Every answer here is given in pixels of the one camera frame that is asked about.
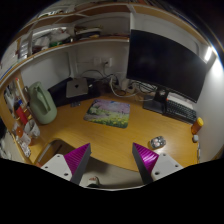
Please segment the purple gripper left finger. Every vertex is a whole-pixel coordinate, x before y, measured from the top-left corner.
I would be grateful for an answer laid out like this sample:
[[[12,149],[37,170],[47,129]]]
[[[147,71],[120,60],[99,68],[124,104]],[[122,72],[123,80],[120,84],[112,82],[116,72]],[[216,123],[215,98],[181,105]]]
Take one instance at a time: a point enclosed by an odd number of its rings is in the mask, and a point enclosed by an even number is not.
[[[71,182],[78,185],[82,179],[91,155],[91,145],[85,144],[72,150],[64,156],[65,161],[72,173]]]

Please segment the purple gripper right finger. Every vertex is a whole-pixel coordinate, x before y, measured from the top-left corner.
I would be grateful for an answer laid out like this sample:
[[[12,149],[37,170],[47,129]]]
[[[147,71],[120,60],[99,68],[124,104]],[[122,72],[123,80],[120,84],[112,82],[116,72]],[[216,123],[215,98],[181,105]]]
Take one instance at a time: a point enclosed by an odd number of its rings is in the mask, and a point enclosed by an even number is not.
[[[132,154],[137,164],[144,185],[153,182],[151,172],[158,160],[159,155],[152,150],[134,143],[132,146]]]

